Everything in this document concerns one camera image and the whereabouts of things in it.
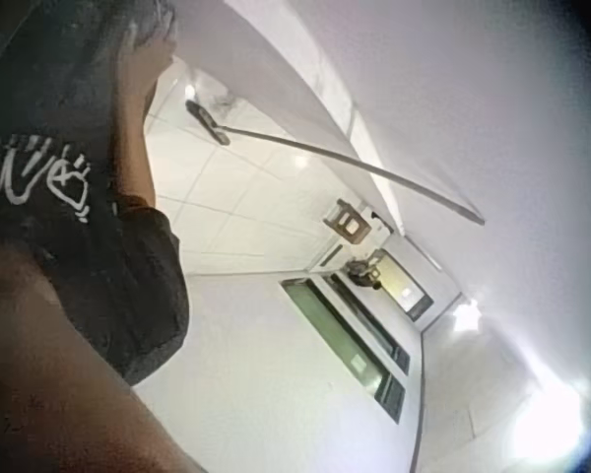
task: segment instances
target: window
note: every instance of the window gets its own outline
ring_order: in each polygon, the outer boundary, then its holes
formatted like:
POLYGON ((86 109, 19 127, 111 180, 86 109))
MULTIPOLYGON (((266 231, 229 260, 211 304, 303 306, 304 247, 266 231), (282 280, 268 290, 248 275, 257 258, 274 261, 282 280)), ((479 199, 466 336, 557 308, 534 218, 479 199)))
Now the window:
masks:
POLYGON ((344 303, 350 308, 353 314, 360 320, 360 322, 374 335, 379 345, 387 352, 390 358, 396 363, 404 374, 409 372, 410 356, 403 347, 401 347, 396 340, 389 334, 383 325, 376 319, 372 312, 353 294, 353 292, 346 286, 344 281, 336 275, 327 276, 324 280, 331 288, 342 298, 344 303))
POLYGON ((385 292, 412 320, 418 320, 433 304, 433 299, 389 253, 383 252, 383 257, 377 263, 376 269, 380 272, 378 280, 385 292))
POLYGON ((311 280, 286 281, 283 288, 353 376, 398 423, 405 397, 398 380, 311 280))

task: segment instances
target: sleeve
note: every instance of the sleeve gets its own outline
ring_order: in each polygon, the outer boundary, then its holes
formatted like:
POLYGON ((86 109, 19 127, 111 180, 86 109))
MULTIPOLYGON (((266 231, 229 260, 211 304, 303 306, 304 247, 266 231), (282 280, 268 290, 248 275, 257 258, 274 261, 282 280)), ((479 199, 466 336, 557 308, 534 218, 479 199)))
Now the sleeve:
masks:
POLYGON ((189 299, 179 262, 179 239, 168 218, 137 197, 118 201, 126 265, 137 288, 127 320, 135 354, 125 380, 136 384, 182 346, 188 332, 189 299))

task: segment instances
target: white graphic print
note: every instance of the white graphic print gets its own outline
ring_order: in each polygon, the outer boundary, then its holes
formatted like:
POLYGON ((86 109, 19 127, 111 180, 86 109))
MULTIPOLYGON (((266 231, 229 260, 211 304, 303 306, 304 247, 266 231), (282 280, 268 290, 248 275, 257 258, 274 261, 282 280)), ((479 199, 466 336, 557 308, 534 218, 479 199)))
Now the white graphic print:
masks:
POLYGON ((75 211, 80 222, 88 222, 90 185, 87 177, 90 165, 84 155, 74 163, 70 159, 70 145, 61 148, 58 157, 51 138, 40 136, 12 136, 9 143, 0 146, 0 194, 12 205, 24 205, 45 175, 46 187, 54 196, 75 211), (26 163, 22 172, 15 166, 26 163))

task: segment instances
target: ceiling light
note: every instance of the ceiling light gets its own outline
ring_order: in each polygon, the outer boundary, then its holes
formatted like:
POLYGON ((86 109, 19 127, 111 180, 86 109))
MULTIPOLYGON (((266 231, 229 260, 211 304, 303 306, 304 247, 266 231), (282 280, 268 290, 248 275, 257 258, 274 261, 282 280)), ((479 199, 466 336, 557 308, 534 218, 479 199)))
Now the ceiling light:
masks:
POLYGON ((583 434, 580 397, 565 385, 536 394, 520 414, 514 429, 519 458, 549 462, 573 453, 583 434))
POLYGON ((184 93, 188 101, 195 101, 197 99, 197 91, 191 84, 188 84, 186 86, 186 89, 184 89, 184 93))
POLYGON ((482 313, 477 308, 475 300, 471 300, 469 304, 458 305, 453 311, 453 316, 457 319, 454 328, 456 332, 477 331, 480 328, 482 313))
POLYGON ((294 165, 298 169, 304 169, 308 166, 308 162, 310 161, 310 157, 307 155, 297 155, 294 158, 294 165))

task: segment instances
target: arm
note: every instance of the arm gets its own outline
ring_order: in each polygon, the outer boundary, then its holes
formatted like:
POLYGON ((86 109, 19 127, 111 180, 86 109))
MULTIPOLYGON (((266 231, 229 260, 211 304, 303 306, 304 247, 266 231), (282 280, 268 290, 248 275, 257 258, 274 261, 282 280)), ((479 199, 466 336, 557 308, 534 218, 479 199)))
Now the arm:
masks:
POLYGON ((9 248, 0 249, 0 471, 203 471, 74 329, 34 262, 9 248))
POLYGON ((144 114, 149 91, 171 64, 175 43, 169 38, 171 17, 147 42, 136 47, 136 27, 124 38, 118 58, 116 95, 116 191, 156 206, 156 190, 149 166, 144 114))

